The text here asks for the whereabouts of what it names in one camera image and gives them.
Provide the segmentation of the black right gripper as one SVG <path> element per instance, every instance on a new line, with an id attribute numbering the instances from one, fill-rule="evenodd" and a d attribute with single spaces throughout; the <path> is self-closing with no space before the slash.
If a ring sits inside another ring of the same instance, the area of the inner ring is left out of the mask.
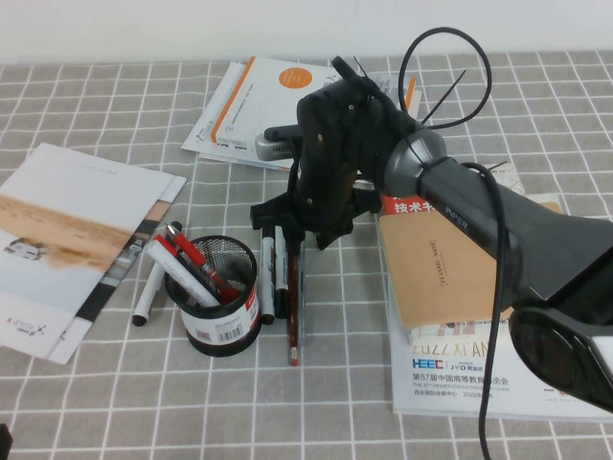
<path id="1" fill-rule="evenodd" d="M 286 192 L 252 207 L 254 229 L 281 226 L 286 252 L 299 254 L 306 232 L 325 250 L 353 230 L 356 217 L 380 208 L 377 194 L 354 188 L 362 174 L 382 184 L 387 159 L 417 121 L 368 77 L 340 57 L 331 62 L 340 79 L 299 100 L 296 126 L 265 134 L 289 141 L 296 154 Z"/>

